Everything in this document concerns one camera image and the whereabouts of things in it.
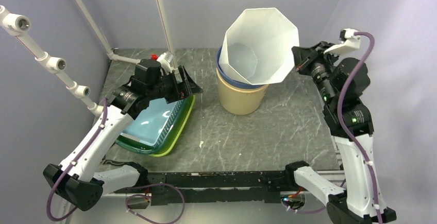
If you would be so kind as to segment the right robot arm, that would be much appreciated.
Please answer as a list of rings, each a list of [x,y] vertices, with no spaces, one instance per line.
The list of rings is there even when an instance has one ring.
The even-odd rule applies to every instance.
[[[286,188],[305,189],[326,208],[332,223],[389,223],[396,212],[382,197],[373,161],[374,126],[369,109],[361,101],[370,85],[365,64],[356,58],[340,60],[329,54],[331,43],[292,48],[296,71],[310,76],[323,101],[323,115],[340,153],[346,187],[317,173],[307,162],[288,164]]]

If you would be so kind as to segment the white octagonal bin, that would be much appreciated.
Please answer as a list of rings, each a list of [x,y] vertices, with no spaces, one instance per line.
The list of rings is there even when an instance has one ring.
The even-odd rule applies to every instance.
[[[280,83],[295,66],[294,46],[298,28],[277,8],[245,9],[225,32],[218,64],[234,81]]]

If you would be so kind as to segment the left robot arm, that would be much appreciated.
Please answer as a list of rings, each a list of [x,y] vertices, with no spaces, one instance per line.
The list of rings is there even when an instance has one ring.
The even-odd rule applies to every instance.
[[[184,66],[166,71],[156,60],[143,59],[127,83],[116,88],[103,102],[97,123],[79,145],[59,164],[48,164],[43,176],[50,185],[46,213],[51,220],[55,195],[76,209],[87,211],[111,192],[130,188],[141,193],[148,186],[148,171],[135,162],[119,168],[97,168],[120,134],[149,107],[151,101],[164,99],[168,104],[200,94],[202,88],[189,76]]]

